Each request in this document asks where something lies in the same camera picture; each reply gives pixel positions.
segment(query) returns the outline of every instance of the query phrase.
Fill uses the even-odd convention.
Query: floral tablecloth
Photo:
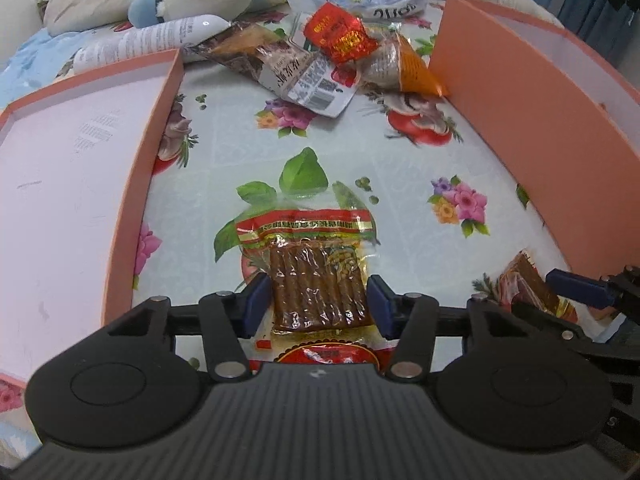
[[[443,1],[430,0],[402,24],[425,59],[443,10]],[[284,9],[254,20],[286,33],[292,18]],[[542,274],[567,268],[526,193],[446,101],[362,87],[331,120],[201,62],[186,69],[156,159],[133,304],[156,295],[172,304],[196,303],[250,276],[255,269],[234,240],[233,220],[250,202],[247,193],[280,190],[283,167],[295,156],[319,166],[330,189],[344,184],[370,210],[380,242],[371,270],[398,293],[419,291],[440,304],[464,306],[490,285],[485,273],[497,277],[524,248]],[[577,310],[587,334],[601,329],[585,308]],[[178,354],[204,367],[200,338],[179,339]],[[254,358],[277,357],[276,349],[256,348],[255,341],[244,348]],[[461,353],[458,339],[439,339],[434,368]],[[10,458],[23,458],[35,446],[24,409],[15,409],[21,403],[19,391],[0,385],[0,412],[21,420],[3,426],[0,415],[0,451]]]

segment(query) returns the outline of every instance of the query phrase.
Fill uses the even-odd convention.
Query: red package label
[[[304,33],[336,64],[368,56],[378,48],[358,18],[328,2],[311,17]]]

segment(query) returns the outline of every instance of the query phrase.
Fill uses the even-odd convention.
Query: metal screw
[[[400,361],[392,365],[391,373],[403,379],[413,379],[422,373],[422,367],[411,361]]]
[[[216,375],[226,379],[235,379],[246,372],[246,367],[238,361],[224,361],[213,369]]]

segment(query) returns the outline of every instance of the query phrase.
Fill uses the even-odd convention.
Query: barcode
[[[312,110],[326,110],[332,102],[334,102],[334,96],[316,89],[305,105]]]
[[[318,88],[321,90],[327,90],[328,92],[333,92],[338,88],[338,85],[333,81],[323,78],[322,81],[318,83]]]

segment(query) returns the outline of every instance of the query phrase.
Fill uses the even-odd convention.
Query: wall
[[[0,0],[0,64],[42,28],[35,0]]]
[[[640,89],[640,16],[636,16],[633,37],[618,66],[620,73],[636,88]]]

